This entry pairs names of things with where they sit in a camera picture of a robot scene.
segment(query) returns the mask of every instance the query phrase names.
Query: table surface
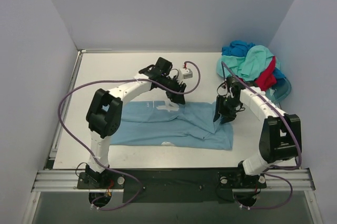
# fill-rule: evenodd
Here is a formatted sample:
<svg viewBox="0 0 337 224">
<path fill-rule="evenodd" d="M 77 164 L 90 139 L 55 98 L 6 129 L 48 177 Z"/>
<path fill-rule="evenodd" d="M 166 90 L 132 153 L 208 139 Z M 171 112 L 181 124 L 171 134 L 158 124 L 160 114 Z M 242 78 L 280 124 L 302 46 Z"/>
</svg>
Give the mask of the table surface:
<svg viewBox="0 0 337 224">
<path fill-rule="evenodd" d="M 186 101 L 212 103 L 216 100 L 216 88 L 222 82 L 215 72 L 215 65 L 221 53 L 84 53 L 78 71 L 75 87 L 102 79 L 130 79 L 142 68 L 155 64 L 158 57 L 181 68 L 185 60 L 193 61 L 201 71 L 200 85 L 196 91 L 185 95 Z M 186 90 L 197 81 L 196 70 L 192 79 L 187 79 Z M 85 120 L 95 91 L 111 89 L 117 84 L 97 84 L 80 89 L 72 95 L 65 123 L 80 140 L 90 146 L 91 138 Z M 160 89 L 146 92 L 134 101 L 167 100 Z M 237 164 L 258 151 L 262 122 L 246 109 L 231 122 L 234 131 L 232 150 L 197 149 L 172 146 L 110 146 L 111 168 L 206 168 L 236 167 Z M 74 169 L 80 162 L 87 162 L 89 153 L 67 132 L 62 131 L 57 145 L 54 169 Z M 294 166 L 294 159 L 282 162 L 283 166 Z"/>
</svg>

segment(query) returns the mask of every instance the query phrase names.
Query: gray floor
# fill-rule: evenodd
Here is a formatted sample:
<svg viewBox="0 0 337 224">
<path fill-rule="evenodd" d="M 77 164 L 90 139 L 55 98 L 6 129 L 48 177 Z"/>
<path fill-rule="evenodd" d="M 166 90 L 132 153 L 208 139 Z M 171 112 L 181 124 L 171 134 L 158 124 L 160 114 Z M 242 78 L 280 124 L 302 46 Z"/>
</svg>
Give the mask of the gray floor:
<svg viewBox="0 0 337 224">
<path fill-rule="evenodd" d="M 257 206 L 276 205 L 289 192 L 262 192 Z M 121 194 L 113 195 L 118 205 Z M 303 192 L 275 210 L 240 210 L 237 204 L 204 203 L 135 203 L 117 211 L 90 210 L 88 193 L 44 192 L 41 194 L 34 224 L 38 223 L 313 223 Z"/>
</svg>

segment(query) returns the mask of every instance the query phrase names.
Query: folded garment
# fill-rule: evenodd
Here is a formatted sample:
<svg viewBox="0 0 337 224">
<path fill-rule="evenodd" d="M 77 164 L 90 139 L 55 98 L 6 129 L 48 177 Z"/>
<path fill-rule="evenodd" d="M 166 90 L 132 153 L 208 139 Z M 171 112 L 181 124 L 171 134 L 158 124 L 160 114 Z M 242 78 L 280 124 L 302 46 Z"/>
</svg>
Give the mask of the folded garment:
<svg viewBox="0 0 337 224">
<path fill-rule="evenodd" d="M 232 149 L 233 128 L 214 123 L 214 113 L 215 103 L 130 102 L 111 144 Z"/>
<path fill-rule="evenodd" d="M 227 47 L 222 47 L 222 55 L 225 56 L 236 56 L 236 57 L 245 57 L 248 50 L 254 47 L 254 43 L 247 44 L 241 40 L 232 41 L 231 44 Z"/>
<path fill-rule="evenodd" d="M 235 75 L 245 81 L 255 80 L 261 72 L 265 71 L 270 64 L 273 54 L 268 48 L 262 45 L 252 47 L 246 57 L 221 56 L 216 65 L 216 72 L 223 77 L 221 61 L 225 62 Z M 276 58 L 276 68 L 281 68 L 281 64 Z"/>
<path fill-rule="evenodd" d="M 272 85 L 276 84 L 276 78 L 273 75 L 273 71 L 275 70 L 276 65 L 276 57 L 273 56 L 272 61 L 268 65 L 267 69 L 260 74 L 255 83 L 259 86 L 262 91 L 266 91 L 268 88 L 272 87 Z"/>
<path fill-rule="evenodd" d="M 276 79 L 285 78 L 285 75 L 281 72 L 281 70 L 279 70 L 277 68 L 274 69 L 273 75 Z"/>
</svg>

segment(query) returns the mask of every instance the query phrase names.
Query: red cloth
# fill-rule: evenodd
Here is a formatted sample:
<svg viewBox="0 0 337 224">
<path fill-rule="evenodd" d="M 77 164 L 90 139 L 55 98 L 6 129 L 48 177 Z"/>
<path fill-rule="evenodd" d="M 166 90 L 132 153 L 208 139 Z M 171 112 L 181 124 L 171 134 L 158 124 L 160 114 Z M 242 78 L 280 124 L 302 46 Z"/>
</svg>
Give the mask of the red cloth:
<svg viewBox="0 0 337 224">
<path fill-rule="evenodd" d="M 262 91 L 266 91 L 272 85 L 276 84 L 276 78 L 273 75 L 273 71 L 276 65 L 276 57 L 273 56 L 272 61 L 268 65 L 267 69 L 262 72 L 255 83 L 260 87 Z"/>
</svg>

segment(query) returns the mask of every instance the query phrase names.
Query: mint green cloth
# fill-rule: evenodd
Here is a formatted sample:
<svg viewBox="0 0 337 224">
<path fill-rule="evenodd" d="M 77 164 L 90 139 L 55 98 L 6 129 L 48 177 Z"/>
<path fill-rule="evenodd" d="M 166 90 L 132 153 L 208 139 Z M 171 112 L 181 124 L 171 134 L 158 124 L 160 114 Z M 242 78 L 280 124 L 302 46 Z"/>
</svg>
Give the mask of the mint green cloth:
<svg viewBox="0 0 337 224">
<path fill-rule="evenodd" d="M 256 45 L 248 51 L 246 57 L 221 56 L 216 65 L 216 72 L 223 77 L 221 61 L 224 61 L 239 78 L 245 81 L 255 80 L 267 69 L 273 56 L 268 48 L 263 45 Z M 281 69 L 278 59 L 276 59 L 276 68 Z M 225 75 L 226 77 L 230 75 L 226 69 Z"/>
</svg>

